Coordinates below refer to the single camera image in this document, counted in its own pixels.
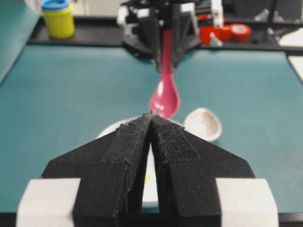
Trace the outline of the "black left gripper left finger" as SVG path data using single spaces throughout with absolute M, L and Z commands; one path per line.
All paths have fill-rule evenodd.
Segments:
M 52 159 L 29 181 L 18 227 L 116 227 L 130 191 L 143 192 L 151 114 Z

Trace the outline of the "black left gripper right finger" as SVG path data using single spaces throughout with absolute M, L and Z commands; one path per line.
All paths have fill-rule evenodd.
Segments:
M 249 163 L 157 115 L 151 119 L 160 212 L 178 227 L 277 227 L 265 179 Z

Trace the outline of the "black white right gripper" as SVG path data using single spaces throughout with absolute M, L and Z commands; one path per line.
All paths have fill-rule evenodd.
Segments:
M 131 52 L 150 57 L 158 72 L 161 66 L 160 24 L 172 29 L 171 69 L 175 72 L 182 61 L 184 53 L 199 41 L 199 28 L 196 16 L 195 0 L 127 0 L 121 3 L 117 24 L 131 35 L 124 34 L 122 44 Z

